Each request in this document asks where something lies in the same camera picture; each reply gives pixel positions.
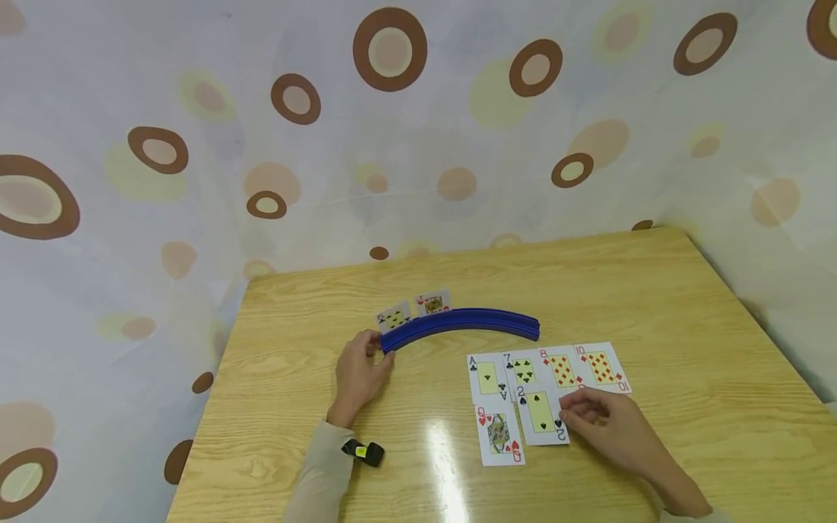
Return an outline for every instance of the brown circle pattern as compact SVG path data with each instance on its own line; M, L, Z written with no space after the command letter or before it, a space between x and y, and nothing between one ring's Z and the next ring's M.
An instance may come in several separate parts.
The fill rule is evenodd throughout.
M23 223L0 213L0 231L28 239L55 239L79 227L81 213L73 193L52 169L28 156L0 155L0 177L31 177L47 184L61 202L61 213L51 223Z
M198 376L198 379L192 384L192 392L201 394L209 390L215 382L215 376L211 372L205 372Z
M549 71L544 78L536 84L527 84L523 79L523 68L532 57L543 54L549 60ZM561 47L548 38L541 38L528 44L521 49L509 68L509 84L511 90L518 96L538 96L555 83L558 73L561 72L561 65L564 61L564 54Z
M413 48L407 68L401 74L392 77L378 73L369 59L369 45L372 39L385 28L403 31ZM357 26L352 54L357 72L363 81L375 89L393 92L411 85L424 71L424 64L427 63L427 36L421 23L409 12L399 8L381 8L370 13Z
M260 210L258 208L259 200L263 198L273 200L276 203L276 210L270 213ZM279 218L285 216L285 213L288 212L288 206L285 204L285 200L283 200L282 197L275 192L259 191L247 200L247 212L257 218L278 220Z
M166 465L163 467L162 476L172 485L180 483L180 476L183 475L183 468L186 467L186 461L189 459L192 443L193 440L184 439L175 445L172 452L168 454L168 458L166 458Z
M389 258L389 251L380 245L369 249L369 257L378 261Z
M654 227L654 220L642 220L641 222L637 222L634 224L630 230L632 231L644 231L648 228Z
M689 49L689 45L693 40L695 40L695 38L710 29L718 29L721 31L722 36L720 44L702 61L692 62L686 56L686 51ZM715 65L715 63L721 59L721 56L723 56L730 48L732 40L735 39L737 30L738 19L735 18L735 15L732 13L715 13L703 18L700 22L696 23L691 29L689 29L689 32L686 33L680 41L680 45L677 46L674 59L675 70L684 76L692 76L709 69L712 65Z
M285 102L285 90L289 87L299 87L308 95L308 111L300 114L294 112L288 106ZM276 79L270 89L270 101L273 102L276 112L282 117L301 126L307 126L317 121L322 109L320 95L316 92L314 85L305 76L296 73L283 74Z
M573 180L566 180L561 177L561 172L564 170L564 167L570 165L571 163L581 162L583 166L583 171L581 176L574 178ZM569 189L570 187L575 187L579 183L583 182L584 180L588 179L588 177L593 173L593 157L585 152L576 152L571 155L567 155L560 162L555 164L555 167L552 169L552 183L562 189Z
M160 163L152 159L143 147L146 140L164 141L172 146L175 151L174 160L171 163ZM128 146L140 162L161 174L178 174L189 163L189 150L186 147L186 142L176 132L168 129L145 126L134 127L128 131Z
M40 465L43 473L38 486L25 498L17 501L6 501L0 497L0 520L7 520L21 515L34 507L46 495L49 487L55 481L58 473L58 458L49 449L27 449L19 452L0 464L0 485L18 467L26 464Z
M837 0L814 0L808 13L808 41L817 53L827 59L837 60L837 34L831 32L831 13L837 8Z

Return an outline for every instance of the wrist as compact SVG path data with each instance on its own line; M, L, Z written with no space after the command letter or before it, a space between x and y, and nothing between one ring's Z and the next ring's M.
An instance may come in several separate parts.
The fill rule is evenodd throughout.
M335 427L352 428L355 424L355 418L359 408L352 406L349 402L341 401L339 398L334 400L331 407L326 414L326 422Z
M712 507L700 487L673 458L668 465L645 479L672 515L699 519L712 513Z

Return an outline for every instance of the black wristband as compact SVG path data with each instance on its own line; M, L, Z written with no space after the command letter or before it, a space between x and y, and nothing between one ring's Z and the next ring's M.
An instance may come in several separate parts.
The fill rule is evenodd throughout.
M369 446L366 446L356 439L348 440L341 450L372 467L378 467L381 464L384 453L381 445L372 442Z

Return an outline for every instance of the person's left hand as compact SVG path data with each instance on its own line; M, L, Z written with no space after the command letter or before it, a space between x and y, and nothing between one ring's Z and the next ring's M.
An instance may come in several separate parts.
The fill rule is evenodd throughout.
M372 357L381 348L381 333L365 330L343 347L337 359L337 396L328 409L326 421L337 427L351 428L355 417L369 403L387 380L395 365L395 351L375 365Z

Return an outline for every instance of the wood grain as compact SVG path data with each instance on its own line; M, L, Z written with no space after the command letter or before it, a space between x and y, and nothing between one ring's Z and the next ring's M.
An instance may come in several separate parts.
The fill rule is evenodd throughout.
M837 514L834 421L688 238L662 228L255 280L168 520L279 520L343 344L440 287L455 306L533 315L542 338L459 331L399 351L356 425L387 457L355 467L344 520L655 520L644 486L579 437L525 447L524 467L480 462L465 354L593 341L613 343L634 399L734 521Z

